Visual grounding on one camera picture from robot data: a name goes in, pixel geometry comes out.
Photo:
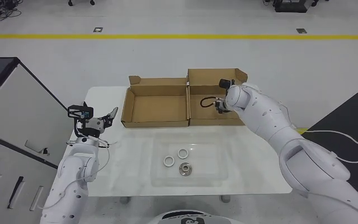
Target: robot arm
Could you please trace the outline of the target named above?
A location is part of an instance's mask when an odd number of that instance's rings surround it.
[[[93,108],[72,105],[68,116],[75,120],[75,142],[69,141],[72,149],[63,157],[57,170],[56,179],[46,200],[40,224],[78,223],[88,198],[87,183],[93,182],[99,170],[98,147],[102,141],[98,137],[112,126],[118,108],[101,118],[93,118]]]
[[[355,223],[358,192],[347,182],[350,172],[337,155],[291,128],[279,104],[256,86],[230,83],[224,88],[227,89],[224,102],[215,105],[235,111],[252,132],[271,145],[279,155],[283,177],[311,201],[321,222]]]

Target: black wire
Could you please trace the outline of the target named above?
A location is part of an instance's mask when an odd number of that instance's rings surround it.
[[[16,7],[22,2],[23,0],[0,0],[0,21],[21,15]]]
[[[202,102],[204,102],[204,100],[208,100],[208,99],[216,99],[216,97],[215,97],[215,96],[208,96],[208,97],[205,97],[205,98],[203,98],[202,100],[200,100],[200,106],[201,106],[202,108],[208,108],[208,107],[213,106],[213,105],[215,104],[215,102],[212,102],[212,103],[209,104],[209,105],[203,105]]]
[[[271,1],[269,1],[267,4],[265,4],[265,0],[262,0],[262,3],[265,5],[265,6],[269,6]]]

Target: transparent plastic tray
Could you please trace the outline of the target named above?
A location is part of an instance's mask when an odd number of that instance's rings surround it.
[[[158,133],[153,141],[150,177],[153,186],[221,186],[228,178],[226,163],[229,146],[217,133]],[[188,150],[189,156],[180,159],[178,150]],[[163,160],[172,156],[175,163],[166,167]],[[192,166],[189,176],[179,173],[179,166]]]

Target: cardboard box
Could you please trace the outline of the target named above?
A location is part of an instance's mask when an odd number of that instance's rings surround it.
[[[129,76],[121,121],[126,128],[189,125],[187,78]]]
[[[188,69],[190,125],[244,125],[235,112],[219,114],[214,106],[202,108],[200,100],[207,96],[225,98],[220,79],[235,80],[236,85],[247,82],[247,74],[238,68]]]

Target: table leg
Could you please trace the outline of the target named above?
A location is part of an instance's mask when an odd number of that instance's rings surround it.
[[[121,204],[128,204],[130,202],[130,200],[131,200],[131,197],[120,197],[119,198],[119,202]]]
[[[229,203],[231,201],[230,195],[220,195],[220,201],[224,203]]]

